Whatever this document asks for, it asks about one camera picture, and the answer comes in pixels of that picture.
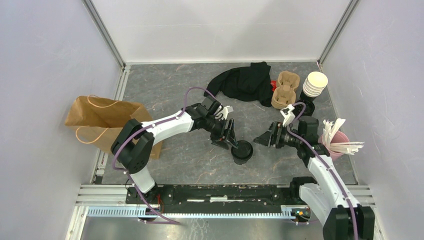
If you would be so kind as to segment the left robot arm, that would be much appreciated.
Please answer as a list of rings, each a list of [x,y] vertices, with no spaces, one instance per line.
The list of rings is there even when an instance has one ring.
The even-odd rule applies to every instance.
[[[213,145],[224,149],[239,147],[234,120],[218,116],[221,107],[219,101],[207,96],[201,103],[187,106],[158,120],[140,122],[132,118],[126,122],[110,151],[139,189],[137,196],[140,200],[151,204],[157,198],[156,182],[147,167],[153,146],[157,143],[178,134],[205,130],[210,133]]]

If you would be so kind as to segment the stack of white paper cups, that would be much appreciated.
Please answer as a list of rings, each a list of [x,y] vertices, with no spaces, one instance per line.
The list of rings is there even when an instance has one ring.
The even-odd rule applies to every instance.
[[[313,102],[326,88],[328,81],[327,76],[322,72],[313,71],[309,73],[302,85],[299,98]]]

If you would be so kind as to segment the black paper coffee cup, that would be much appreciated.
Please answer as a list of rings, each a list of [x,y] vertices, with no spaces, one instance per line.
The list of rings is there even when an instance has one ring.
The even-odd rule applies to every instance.
[[[245,157],[240,157],[237,155],[232,155],[232,159],[234,161],[235,164],[237,165],[244,165],[248,162],[248,160],[250,160],[252,157],[252,155],[247,155]]]

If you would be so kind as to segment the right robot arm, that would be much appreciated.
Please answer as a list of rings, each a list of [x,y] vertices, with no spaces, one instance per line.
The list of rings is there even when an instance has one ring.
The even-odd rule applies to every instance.
[[[334,167],[327,148],[319,142],[319,121],[302,116],[297,129],[274,121],[269,129],[253,141],[277,149],[296,148],[312,177],[295,177],[290,183],[289,199],[305,202],[322,225],[325,240],[374,239],[375,213],[363,206],[347,188]]]

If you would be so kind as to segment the stack of black lids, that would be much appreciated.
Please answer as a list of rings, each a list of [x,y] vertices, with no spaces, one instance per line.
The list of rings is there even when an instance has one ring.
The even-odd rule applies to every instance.
[[[315,111],[315,105],[312,101],[300,99],[293,104],[293,114],[297,117],[300,113],[301,116],[312,116]]]

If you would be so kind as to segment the black cup lid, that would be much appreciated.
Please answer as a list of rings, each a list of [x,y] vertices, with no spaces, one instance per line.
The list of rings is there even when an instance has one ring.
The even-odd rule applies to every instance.
[[[231,155],[237,155],[240,157],[246,157],[248,155],[253,155],[254,149],[250,142],[246,140],[238,141],[238,148],[231,148]]]

